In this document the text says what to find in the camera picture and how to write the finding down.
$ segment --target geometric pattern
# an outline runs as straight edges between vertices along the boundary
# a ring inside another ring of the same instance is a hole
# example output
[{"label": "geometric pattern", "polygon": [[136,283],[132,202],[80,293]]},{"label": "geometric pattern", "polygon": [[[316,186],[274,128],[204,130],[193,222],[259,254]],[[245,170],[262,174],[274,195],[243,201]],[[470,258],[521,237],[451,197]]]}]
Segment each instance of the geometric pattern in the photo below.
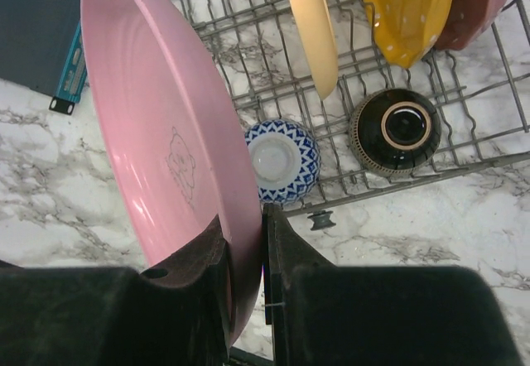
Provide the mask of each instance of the geometric pattern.
[{"label": "geometric pattern", "polygon": [[318,181],[320,174],[320,151],[313,137],[298,123],[271,119],[255,124],[245,133],[248,144],[266,132],[279,132],[288,136],[298,146],[301,154],[301,168],[296,179],[278,190],[258,187],[259,199],[263,203],[288,205],[306,196]]}]

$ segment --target bowl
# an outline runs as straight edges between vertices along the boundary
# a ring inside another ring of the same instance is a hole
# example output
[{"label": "bowl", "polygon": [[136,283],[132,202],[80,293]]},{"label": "bowl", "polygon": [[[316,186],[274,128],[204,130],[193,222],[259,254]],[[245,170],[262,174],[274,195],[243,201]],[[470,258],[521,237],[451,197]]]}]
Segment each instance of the bowl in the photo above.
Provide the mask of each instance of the bowl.
[{"label": "bowl", "polygon": [[383,90],[354,110],[349,140],[367,169],[385,177],[408,176],[427,163],[440,145],[440,117],[419,93]]},{"label": "bowl", "polygon": [[262,216],[224,81],[169,0],[81,0],[81,27],[108,158],[149,264],[219,216],[233,343],[258,295]]},{"label": "bowl", "polygon": [[298,123],[266,120],[247,130],[245,140],[263,203],[289,205],[315,186],[320,151],[315,139]]},{"label": "bowl", "polygon": [[453,0],[438,50],[462,50],[488,29],[507,0]]}]

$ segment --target blue and white bowl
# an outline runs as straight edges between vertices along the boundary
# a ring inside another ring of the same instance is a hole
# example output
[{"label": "blue and white bowl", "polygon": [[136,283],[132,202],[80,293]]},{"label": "blue and white bowl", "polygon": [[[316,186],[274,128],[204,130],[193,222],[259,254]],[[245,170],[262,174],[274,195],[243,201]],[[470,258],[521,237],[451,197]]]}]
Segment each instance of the blue and white bowl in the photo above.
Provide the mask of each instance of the blue and white bowl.
[{"label": "blue and white bowl", "polygon": [[297,123],[272,119],[245,133],[259,199],[288,205],[307,195],[320,174],[320,151],[315,139]]}]

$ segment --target pink plate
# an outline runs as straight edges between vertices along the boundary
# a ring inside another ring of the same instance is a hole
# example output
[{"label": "pink plate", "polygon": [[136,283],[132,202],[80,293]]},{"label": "pink plate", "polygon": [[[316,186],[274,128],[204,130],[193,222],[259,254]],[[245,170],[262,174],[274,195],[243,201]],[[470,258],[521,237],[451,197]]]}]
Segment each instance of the pink plate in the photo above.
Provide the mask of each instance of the pink plate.
[{"label": "pink plate", "polygon": [[219,215],[231,258],[233,343],[258,294],[261,210],[224,81],[169,0],[81,0],[81,27],[99,125],[148,262]]}]

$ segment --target plate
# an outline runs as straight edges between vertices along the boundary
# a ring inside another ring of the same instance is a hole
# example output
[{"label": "plate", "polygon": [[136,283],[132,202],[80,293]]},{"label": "plate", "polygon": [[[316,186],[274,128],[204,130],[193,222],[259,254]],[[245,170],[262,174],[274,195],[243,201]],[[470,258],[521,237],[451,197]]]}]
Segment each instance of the plate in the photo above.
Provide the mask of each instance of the plate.
[{"label": "plate", "polygon": [[316,92],[331,94],[339,78],[335,33],[325,0],[289,0]]},{"label": "plate", "polygon": [[405,69],[432,48],[451,8],[451,0],[364,0],[364,3],[379,49],[388,63]]},{"label": "plate", "polygon": [[318,144],[298,123],[266,120],[247,130],[245,140],[263,203],[288,205],[315,186],[320,174]]},{"label": "plate", "polygon": [[462,50],[488,29],[507,0],[453,0],[438,50]]},{"label": "plate", "polygon": [[233,343],[258,294],[262,217],[224,81],[169,0],[81,0],[81,27],[108,157],[148,262],[167,258],[219,215],[230,250]]},{"label": "plate", "polygon": [[349,140],[367,169],[380,176],[408,176],[427,163],[440,145],[440,116],[419,93],[379,91],[354,110]]}]

